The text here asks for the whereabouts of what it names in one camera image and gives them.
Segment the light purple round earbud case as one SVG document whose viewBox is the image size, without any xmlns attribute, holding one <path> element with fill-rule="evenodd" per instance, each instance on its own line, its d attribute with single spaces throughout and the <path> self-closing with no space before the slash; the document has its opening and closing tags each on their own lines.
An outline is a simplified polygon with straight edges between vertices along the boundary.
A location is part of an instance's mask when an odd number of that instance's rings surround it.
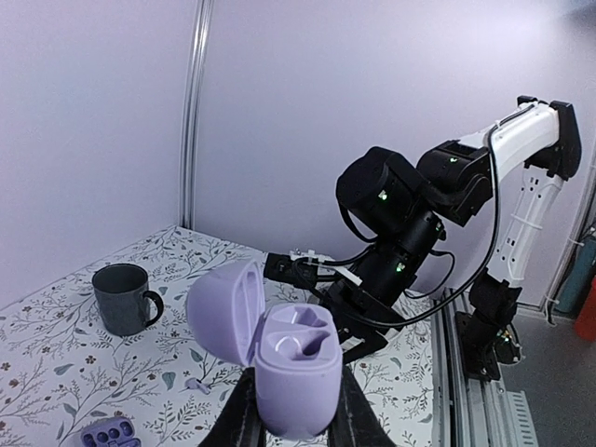
<svg viewBox="0 0 596 447">
<path fill-rule="evenodd" d="M 260 266 L 241 261 L 193 283 L 186 317 L 208 353 L 254 369 L 258 413 L 274 435 L 310 439 L 330 424 L 339 401 L 343 352 L 326 308 L 267 307 Z"/>
</svg>

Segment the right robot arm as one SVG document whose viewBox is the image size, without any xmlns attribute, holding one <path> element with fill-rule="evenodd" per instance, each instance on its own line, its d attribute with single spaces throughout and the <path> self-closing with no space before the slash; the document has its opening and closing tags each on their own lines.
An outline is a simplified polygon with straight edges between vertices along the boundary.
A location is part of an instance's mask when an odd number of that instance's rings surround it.
<svg viewBox="0 0 596 447">
<path fill-rule="evenodd" d="M 520 96 L 516 110 L 487 129 L 449 140 L 416 163 L 374 146 L 338 178 L 335 195 L 346 226 L 368 228 L 366 250 L 350 262 L 355 281 L 339 279 L 326 294 L 340 339 L 356 338 L 345 362 L 386 346 L 386 334 L 409 320 L 394 303 L 416 278 L 423 261 L 445 239 L 445 223 L 465 225 L 498 184 L 522 168 L 522 185 L 503 237 L 493 237 L 487 257 L 463 285 L 472 313 L 457 312 L 455 326 L 464 374 L 499 378 L 514 360 L 496 351 L 517 311 L 523 274 L 546 213 L 563 184 L 578 171 L 582 148 L 569 102 Z"/>
</svg>

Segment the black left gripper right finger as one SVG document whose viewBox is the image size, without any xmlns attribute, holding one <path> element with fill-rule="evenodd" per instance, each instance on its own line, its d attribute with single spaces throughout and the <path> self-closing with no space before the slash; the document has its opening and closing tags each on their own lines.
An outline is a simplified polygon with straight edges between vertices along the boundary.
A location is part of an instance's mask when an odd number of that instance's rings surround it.
<svg viewBox="0 0 596 447">
<path fill-rule="evenodd" d="M 396 443 L 382 428 L 352 370 L 342 369 L 339 401 L 327 429 L 330 447 L 394 447 Z"/>
</svg>

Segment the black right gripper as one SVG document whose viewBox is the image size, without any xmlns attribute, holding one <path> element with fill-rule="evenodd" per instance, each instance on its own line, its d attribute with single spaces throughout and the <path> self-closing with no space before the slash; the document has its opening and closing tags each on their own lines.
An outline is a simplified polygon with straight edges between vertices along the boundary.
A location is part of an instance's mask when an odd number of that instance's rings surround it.
<svg viewBox="0 0 596 447">
<path fill-rule="evenodd" d="M 327 301 L 322 305 L 332 312 L 343 349 L 344 364 L 367 357 L 386 347 L 386 335 L 390 331 L 390 328 L 376 328 L 359 319 L 353 319 L 350 317 L 351 314 L 380 322 L 405 321 L 405 318 L 387 305 L 349 286 L 347 280 L 333 282 L 323 294 Z"/>
</svg>

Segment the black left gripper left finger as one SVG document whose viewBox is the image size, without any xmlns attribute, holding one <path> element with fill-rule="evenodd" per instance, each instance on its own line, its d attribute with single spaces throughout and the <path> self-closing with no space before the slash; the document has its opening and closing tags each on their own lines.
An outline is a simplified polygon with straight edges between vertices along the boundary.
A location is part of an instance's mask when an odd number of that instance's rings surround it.
<svg viewBox="0 0 596 447">
<path fill-rule="evenodd" d="M 200 447 L 258 447 L 264 445 L 264 424 L 256 405 L 255 370 L 240 375 L 220 415 Z"/>
</svg>

